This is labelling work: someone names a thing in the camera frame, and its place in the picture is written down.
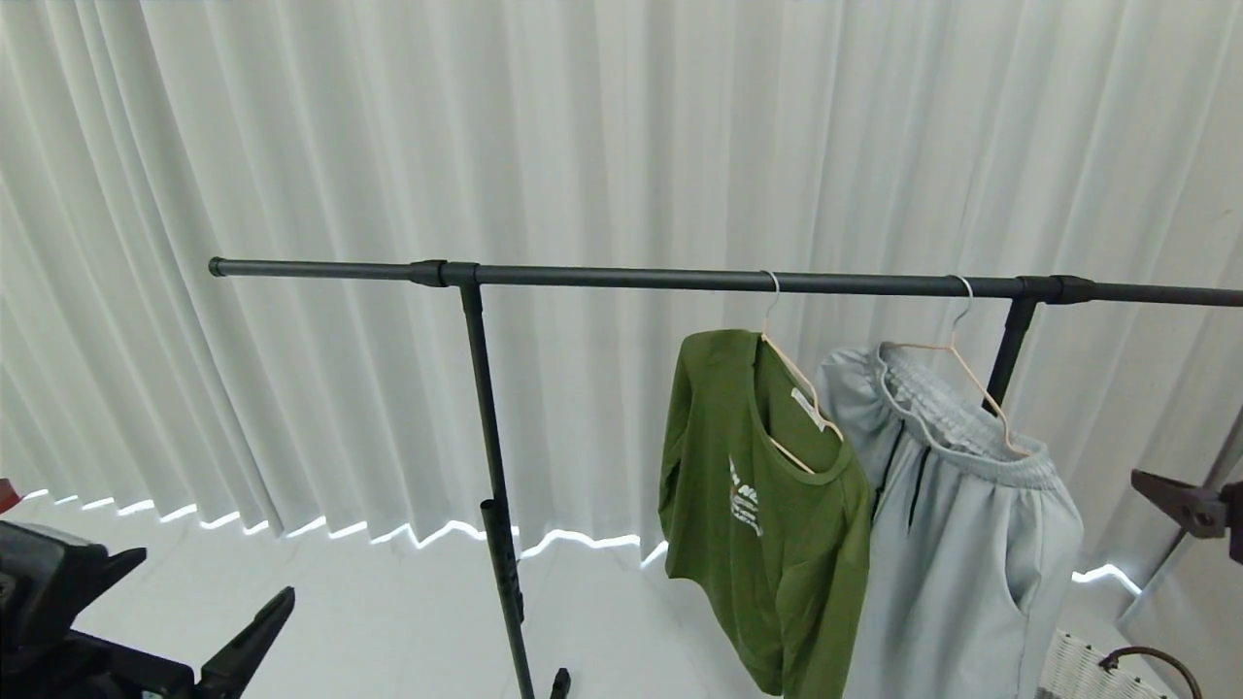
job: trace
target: clothes hanger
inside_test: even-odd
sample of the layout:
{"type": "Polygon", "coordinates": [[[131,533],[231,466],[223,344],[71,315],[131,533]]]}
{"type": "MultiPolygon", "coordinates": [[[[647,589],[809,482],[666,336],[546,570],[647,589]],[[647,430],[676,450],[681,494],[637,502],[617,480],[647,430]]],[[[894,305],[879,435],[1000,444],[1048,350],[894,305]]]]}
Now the clothes hanger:
{"type": "Polygon", "coordinates": [[[958,313],[958,316],[953,318],[953,323],[950,325],[950,345],[916,345],[914,342],[895,342],[894,347],[915,347],[917,350],[938,350],[941,352],[948,352],[948,353],[953,354],[953,358],[958,359],[958,366],[961,366],[962,369],[965,372],[967,372],[967,377],[971,378],[971,383],[976,384],[976,388],[979,389],[981,393],[983,393],[984,400],[988,403],[989,407],[992,407],[993,412],[997,413],[997,417],[1001,418],[1001,420],[1002,420],[1002,430],[1004,430],[1006,447],[1011,451],[1014,451],[1016,454],[1021,454],[1023,456],[1030,456],[1032,455],[1030,451],[1028,451],[1027,449],[1023,449],[1021,447],[1017,447],[1017,445],[1014,445],[1013,442],[1011,442],[1011,438],[1009,438],[1011,437],[1009,419],[1006,417],[1006,412],[1002,410],[1002,407],[997,404],[997,400],[993,400],[993,397],[988,394],[988,389],[984,388],[984,384],[981,383],[979,378],[976,377],[976,372],[971,371],[971,367],[967,366],[967,361],[963,359],[962,354],[958,353],[958,347],[957,347],[958,321],[961,321],[963,317],[966,317],[967,313],[971,312],[971,305],[976,300],[976,291],[973,289],[971,289],[971,282],[967,281],[967,277],[958,276],[958,275],[951,275],[951,276],[953,276],[955,279],[957,279],[958,281],[961,281],[963,284],[963,286],[967,287],[967,307],[963,308],[962,312],[958,313]]]}
{"type": "MultiPolygon", "coordinates": [[[[784,362],[786,367],[791,371],[791,373],[794,374],[794,377],[799,382],[802,382],[804,387],[807,387],[807,391],[812,394],[812,409],[814,410],[815,417],[819,419],[819,423],[823,424],[824,427],[828,427],[829,429],[832,429],[833,434],[838,435],[838,439],[845,442],[845,437],[842,435],[842,430],[838,429],[838,425],[833,424],[832,420],[829,420],[828,418],[824,417],[823,413],[820,413],[820,398],[815,393],[815,386],[810,381],[808,381],[808,378],[803,373],[803,371],[798,368],[798,364],[796,364],[793,359],[791,359],[789,357],[787,357],[786,353],[781,351],[781,347],[778,347],[777,343],[773,342],[772,337],[768,336],[768,316],[772,315],[773,308],[777,307],[777,302],[781,301],[781,281],[778,281],[777,280],[777,275],[773,274],[773,272],[771,272],[771,271],[764,270],[764,274],[768,275],[768,276],[771,276],[772,280],[773,280],[773,291],[774,291],[774,295],[773,295],[773,302],[769,303],[768,305],[768,310],[764,311],[764,321],[763,321],[763,325],[761,326],[761,330],[759,330],[759,338],[766,345],[768,345],[769,347],[772,347],[773,352],[776,352],[777,357],[779,357],[781,361],[784,362]]],[[[814,474],[815,473],[810,466],[808,466],[807,464],[804,464],[798,456],[791,454],[788,449],[786,449],[784,447],[782,447],[781,443],[777,442],[776,439],[773,439],[771,435],[768,437],[768,439],[773,443],[773,447],[776,447],[778,451],[781,451],[782,454],[784,454],[787,459],[789,459],[791,461],[793,461],[800,469],[803,469],[804,471],[807,471],[809,474],[814,474]]]]}

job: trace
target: light gray sweatpants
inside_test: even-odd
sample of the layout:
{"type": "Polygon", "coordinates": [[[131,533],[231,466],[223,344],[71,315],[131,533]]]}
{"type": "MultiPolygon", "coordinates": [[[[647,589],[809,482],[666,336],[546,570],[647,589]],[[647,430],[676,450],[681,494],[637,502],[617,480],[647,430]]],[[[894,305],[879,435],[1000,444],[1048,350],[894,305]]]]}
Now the light gray sweatpants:
{"type": "Polygon", "coordinates": [[[1044,444],[1012,435],[909,350],[837,350],[820,404],[874,489],[845,699],[1030,699],[1083,522],[1044,444]]]}

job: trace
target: white clothing label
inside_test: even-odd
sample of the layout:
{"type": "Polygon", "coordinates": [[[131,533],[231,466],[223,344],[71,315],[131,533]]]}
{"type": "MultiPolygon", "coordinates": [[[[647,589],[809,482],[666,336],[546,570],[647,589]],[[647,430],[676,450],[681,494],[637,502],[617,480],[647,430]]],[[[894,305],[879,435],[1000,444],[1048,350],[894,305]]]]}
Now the white clothing label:
{"type": "Polygon", "coordinates": [[[759,527],[759,494],[755,488],[738,479],[738,470],[733,468],[733,456],[730,456],[730,514],[733,519],[756,530],[756,536],[763,536],[759,527]]]}
{"type": "Polygon", "coordinates": [[[803,392],[798,388],[791,388],[789,397],[793,398],[800,408],[803,408],[803,412],[807,413],[807,417],[812,418],[815,427],[818,427],[820,432],[824,432],[824,428],[828,427],[829,422],[815,412],[815,407],[807,400],[807,396],[803,396],[803,392]]]}

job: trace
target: red object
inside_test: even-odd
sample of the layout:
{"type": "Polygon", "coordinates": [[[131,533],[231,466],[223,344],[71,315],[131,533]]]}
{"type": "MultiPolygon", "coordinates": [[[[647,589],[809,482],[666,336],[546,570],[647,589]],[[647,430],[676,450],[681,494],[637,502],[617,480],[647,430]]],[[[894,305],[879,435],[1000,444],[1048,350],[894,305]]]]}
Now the red object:
{"type": "Polygon", "coordinates": [[[14,493],[9,479],[0,478],[0,514],[9,511],[17,502],[21,502],[21,495],[14,493]]]}

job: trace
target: black metal clothing rack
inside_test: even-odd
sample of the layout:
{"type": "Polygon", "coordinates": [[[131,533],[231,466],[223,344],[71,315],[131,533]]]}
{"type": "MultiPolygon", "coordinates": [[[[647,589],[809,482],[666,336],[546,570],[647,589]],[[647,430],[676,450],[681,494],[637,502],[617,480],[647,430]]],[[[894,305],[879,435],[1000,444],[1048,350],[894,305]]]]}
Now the black metal clothing rack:
{"type": "MultiPolygon", "coordinates": [[[[582,286],[612,289],[677,289],[702,291],[773,291],[773,277],[763,271],[655,270],[613,267],[543,267],[480,265],[424,260],[405,265],[355,262],[306,262],[272,260],[225,260],[213,257],[208,269],[215,276],[283,276],[313,279],[365,279],[413,281],[423,286],[455,286],[461,292],[462,312],[470,340],[475,391],[479,398],[484,447],[492,498],[480,509],[487,532],[488,552],[510,650],[522,699],[534,699],[531,668],[522,639],[522,592],[518,586],[517,555],[511,534],[510,500],[505,488],[501,435],[496,422],[496,398],[484,332],[484,285],[582,286]]],[[[800,294],[850,294],[874,296],[966,296],[966,286],[952,276],[894,276],[778,272],[782,291],[800,294]]],[[[988,379],[988,393],[1001,403],[1006,397],[1023,338],[1040,303],[1066,305],[1085,301],[1127,301],[1186,306],[1243,307],[1243,290],[1101,284],[1078,276],[966,277],[976,297],[1009,299],[997,358],[988,379]]],[[[571,678],[557,670],[552,699],[564,699],[571,678]]]]}

